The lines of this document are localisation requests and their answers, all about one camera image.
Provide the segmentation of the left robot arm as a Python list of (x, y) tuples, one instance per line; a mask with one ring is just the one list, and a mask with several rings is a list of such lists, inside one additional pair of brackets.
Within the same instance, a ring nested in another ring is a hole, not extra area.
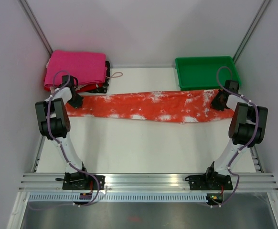
[(86, 189), (90, 184), (90, 177), (85, 175), (86, 168), (75, 152), (71, 141), (71, 123), (65, 105), (79, 109), (83, 105), (83, 97), (76, 92), (77, 79), (70, 74), (62, 76), (62, 83), (46, 100), (35, 103), (35, 111), (39, 131), (42, 136), (50, 140), (64, 161), (65, 172), (78, 173), (73, 180), (79, 189)]

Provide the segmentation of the orange white tie-dye trousers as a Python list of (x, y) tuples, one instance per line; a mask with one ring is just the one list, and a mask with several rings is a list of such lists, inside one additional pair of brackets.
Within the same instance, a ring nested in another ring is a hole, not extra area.
[(84, 96), (80, 108), (66, 105), (70, 117), (99, 117), (169, 123), (202, 123), (233, 117), (233, 110), (218, 111), (211, 101), (218, 91), (155, 91)]

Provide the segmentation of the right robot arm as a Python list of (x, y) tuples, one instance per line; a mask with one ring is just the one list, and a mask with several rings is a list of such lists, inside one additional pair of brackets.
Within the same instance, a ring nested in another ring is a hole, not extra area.
[(210, 189), (221, 184), (220, 176), (231, 175), (244, 152), (261, 143), (264, 138), (268, 109), (239, 95), (238, 90), (237, 81), (227, 80), (210, 105), (214, 110), (234, 111), (228, 129), (229, 142), (219, 158), (207, 168), (207, 175), (204, 176), (204, 184)]

